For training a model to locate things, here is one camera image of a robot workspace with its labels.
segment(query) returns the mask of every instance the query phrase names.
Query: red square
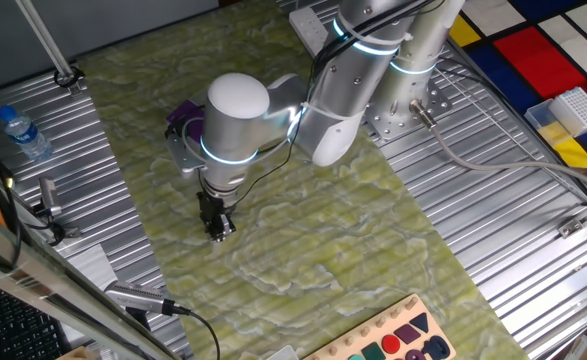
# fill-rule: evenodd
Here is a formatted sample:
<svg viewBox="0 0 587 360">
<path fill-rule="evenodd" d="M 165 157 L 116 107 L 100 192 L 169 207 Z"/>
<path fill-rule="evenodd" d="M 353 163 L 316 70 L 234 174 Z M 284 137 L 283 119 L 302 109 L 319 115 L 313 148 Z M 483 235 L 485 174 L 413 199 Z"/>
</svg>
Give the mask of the red square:
<svg viewBox="0 0 587 360">
<path fill-rule="evenodd" d="M 495 46 L 544 98 L 574 89 L 587 79 L 535 27 L 495 41 Z"/>
</svg>

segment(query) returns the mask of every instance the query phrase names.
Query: green shape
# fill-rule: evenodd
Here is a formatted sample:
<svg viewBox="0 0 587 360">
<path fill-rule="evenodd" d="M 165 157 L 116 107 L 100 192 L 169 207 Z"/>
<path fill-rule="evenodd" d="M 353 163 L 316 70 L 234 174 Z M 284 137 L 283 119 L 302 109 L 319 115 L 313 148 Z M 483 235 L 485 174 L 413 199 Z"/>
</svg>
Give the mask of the green shape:
<svg viewBox="0 0 587 360">
<path fill-rule="evenodd" d="M 366 358 L 366 360 L 384 360 L 384 359 L 386 359 L 386 356 L 384 356 L 382 349 L 380 349 L 380 345 L 378 345 L 376 342 L 371 343 L 371 345 L 368 345 L 367 347 L 362 349 L 362 354 L 364 354 L 364 357 Z"/>
</svg>

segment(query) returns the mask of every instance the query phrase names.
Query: cable connector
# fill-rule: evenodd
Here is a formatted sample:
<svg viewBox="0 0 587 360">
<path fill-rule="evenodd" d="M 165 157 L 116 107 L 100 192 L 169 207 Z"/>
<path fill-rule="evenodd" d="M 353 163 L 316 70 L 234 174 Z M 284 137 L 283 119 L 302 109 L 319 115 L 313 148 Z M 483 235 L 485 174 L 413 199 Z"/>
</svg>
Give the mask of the cable connector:
<svg viewBox="0 0 587 360">
<path fill-rule="evenodd" d="M 429 131 L 431 131 L 431 129 L 437 126 L 437 123 L 435 122 L 435 119 L 433 119 L 433 116 L 431 116 L 431 114 L 429 114 L 428 111 L 426 111 L 424 106 L 422 106 L 422 102 L 418 100 L 411 101 L 411 103 L 409 104 L 409 110 L 414 115 L 417 115 L 420 118 L 420 120 L 422 120 L 422 123 L 424 123 L 424 126 L 426 126 L 426 128 L 429 129 Z"/>
</svg>

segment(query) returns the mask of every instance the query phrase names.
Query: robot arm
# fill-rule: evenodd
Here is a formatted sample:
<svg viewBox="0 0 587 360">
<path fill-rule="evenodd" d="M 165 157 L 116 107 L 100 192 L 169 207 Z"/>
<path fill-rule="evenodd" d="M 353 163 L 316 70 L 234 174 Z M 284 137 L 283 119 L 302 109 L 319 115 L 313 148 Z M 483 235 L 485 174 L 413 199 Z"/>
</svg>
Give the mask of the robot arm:
<svg viewBox="0 0 587 360">
<path fill-rule="evenodd" d="M 235 231 L 231 214 L 251 165 L 287 142 L 300 147 L 318 166 L 338 161 L 353 144 L 378 84 L 388 82 L 385 73 L 390 71 L 387 69 L 391 61 L 407 38 L 413 15 L 422 11 L 443 17 L 450 10 L 435 10 L 445 5 L 455 12 L 454 19 L 462 3 L 463 0 L 344 0 L 325 48 L 314 61 L 317 68 L 311 89 L 296 75 L 284 76 L 268 88 L 243 74 L 216 79 L 207 93 L 200 149 L 190 149 L 184 142 L 192 155 L 187 172 L 199 169 L 202 175 L 200 215 L 211 238 L 223 241 Z M 367 24 L 380 17 L 381 26 Z M 432 22 L 433 15 L 422 26 L 428 28 Z M 437 34 L 430 34 L 427 40 L 437 42 L 429 46 L 439 54 L 450 25 L 436 23 L 437 29 L 446 31 L 435 31 Z M 342 46 L 345 41 L 350 45 Z M 436 60 L 437 55 L 430 59 L 432 64 Z M 411 100 L 421 100 L 417 95 L 405 96 L 410 99 L 403 99 L 406 109 L 402 111 L 409 111 Z M 176 139 L 169 136 L 168 141 L 171 147 Z M 274 142 L 278 145 L 272 150 L 260 152 L 261 147 Z"/>
</svg>

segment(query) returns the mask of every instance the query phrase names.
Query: plastic bottle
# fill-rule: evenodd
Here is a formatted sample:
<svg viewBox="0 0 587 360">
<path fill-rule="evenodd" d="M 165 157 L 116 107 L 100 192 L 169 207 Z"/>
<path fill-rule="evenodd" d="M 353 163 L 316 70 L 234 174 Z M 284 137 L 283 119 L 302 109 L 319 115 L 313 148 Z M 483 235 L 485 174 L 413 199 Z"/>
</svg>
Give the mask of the plastic bottle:
<svg viewBox="0 0 587 360">
<path fill-rule="evenodd" d="M 38 131 L 28 115 L 17 113 L 12 106 L 4 105 L 0 108 L 0 119 L 4 132 L 22 148 L 29 159 L 39 161 L 51 157 L 51 143 Z"/>
</svg>

